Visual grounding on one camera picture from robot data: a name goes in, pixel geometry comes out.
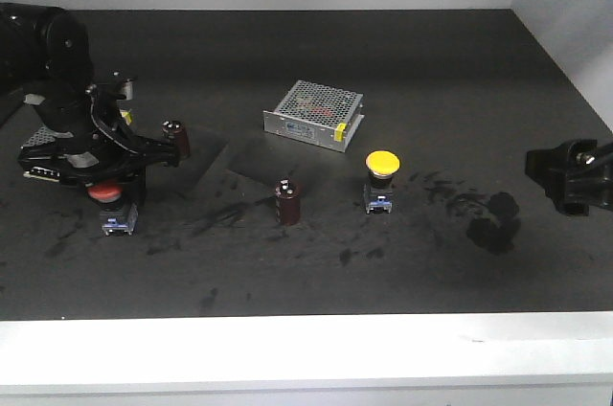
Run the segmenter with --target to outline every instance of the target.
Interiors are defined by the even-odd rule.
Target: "metal mesh cover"
[[[335,128],[347,123],[361,95],[298,80],[275,112]]]
[[[30,137],[28,141],[23,144],[23,147],[46,145],[47,143],[52,143],[55,140],[56,138],[54,138],[54,135],[51,134],[49,128],[42,126],[34,135]]]

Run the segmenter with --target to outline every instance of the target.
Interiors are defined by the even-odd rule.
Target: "black clamp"
[[[613,143],[573,140],[526,154],[526,174],[562,214],[589,215],[589,206],[613,211]]]

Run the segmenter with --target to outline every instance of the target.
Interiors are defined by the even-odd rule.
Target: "black work surface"
[[[531,148],[610,133],[511,11],[77,15],[100,78],[139,76],[137,131],[180,119],[194,156],[151,168],[136,235],[106,238],[83,193],[21,177],[22,107],[0,129],[0,318],[613,308],[611,213],[558,214],[523,173]],[[297,79],[364,94],[347,153],[263,132]],[[381,148],[402,161],[394,212],[366,215]]]

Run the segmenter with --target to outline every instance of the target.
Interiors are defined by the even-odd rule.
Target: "yellow label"
[[[132,111],[126,111],[125,109],[120,109],[120,112],[122,113],[122,117],[125,120],[125,123],[130,125],[132,124]]]
[[[343,123],[336,126],[336,129],[334,130],[334,141],[338,141],[339,143],[343,141],[343,136],[345,135],[346,127],[347,124]]]

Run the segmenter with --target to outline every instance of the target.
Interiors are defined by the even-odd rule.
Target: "brown capacitor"
[[[179,121],[165,121],[162,123],[162,132],[166,138],[177,146],[181,160],[190,157],[190,139],[188,138],[188,130],[183,124]]]
[[[291,226],[300,220],[300,186],[283,179],[275,185],[277,220],[284,226]]]

